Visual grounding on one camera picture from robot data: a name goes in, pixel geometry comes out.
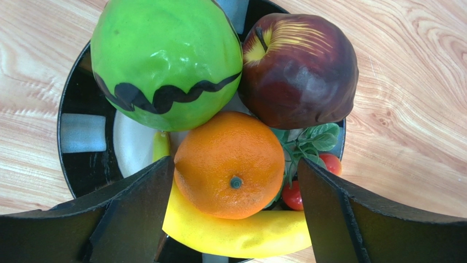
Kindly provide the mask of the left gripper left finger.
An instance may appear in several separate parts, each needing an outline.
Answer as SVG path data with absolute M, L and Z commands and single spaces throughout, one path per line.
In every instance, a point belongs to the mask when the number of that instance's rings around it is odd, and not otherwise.
M 153 262 L 172 188 L 164 157 L 50 210 L 1 216 L 1 262 Z

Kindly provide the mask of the orange fruit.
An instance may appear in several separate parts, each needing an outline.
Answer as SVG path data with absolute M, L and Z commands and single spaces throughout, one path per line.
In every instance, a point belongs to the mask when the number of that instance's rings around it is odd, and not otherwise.
M 285 157 L 275 134 L 237 111 L 191 130 L 175 157 L 175 183 L 204 214 L 244 219 L 264 209 L 283 183 Z

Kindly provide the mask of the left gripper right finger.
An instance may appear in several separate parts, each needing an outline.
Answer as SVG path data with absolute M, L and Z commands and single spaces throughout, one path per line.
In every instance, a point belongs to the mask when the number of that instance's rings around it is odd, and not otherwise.
M 298 164 L 317 262 L 466 262 L 466 219 L 410 207 Z

